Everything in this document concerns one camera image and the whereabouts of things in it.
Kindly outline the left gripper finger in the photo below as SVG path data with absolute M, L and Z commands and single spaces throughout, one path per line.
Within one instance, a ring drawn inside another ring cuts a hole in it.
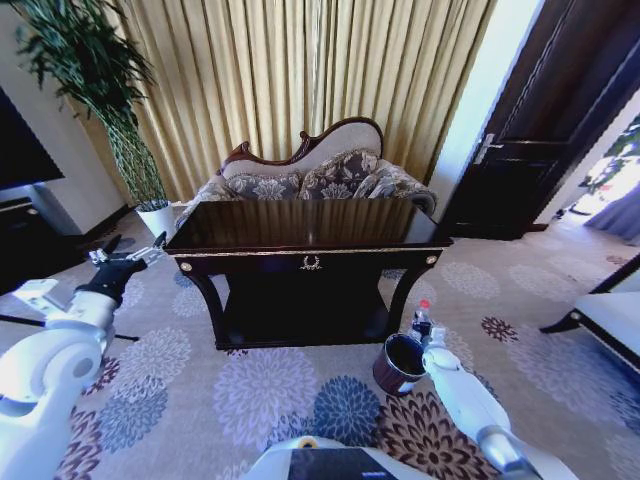
M 157 262 L 164 254 L 167 232 L 163 231 L 156 237 L 153 244 L 124 257 L 126 265 L 132 270 L 144 270 Z
M 101 244 L 99 247 L 94 248 L 88 252 L 88 257 L 90 261 L 94 265 L 99 265 L 104 263 L 110 258 L 110 255 L 113 254 L 118 247 L 121 240 L 121 235 L 115 235 L 111 237 L 108 241 Z

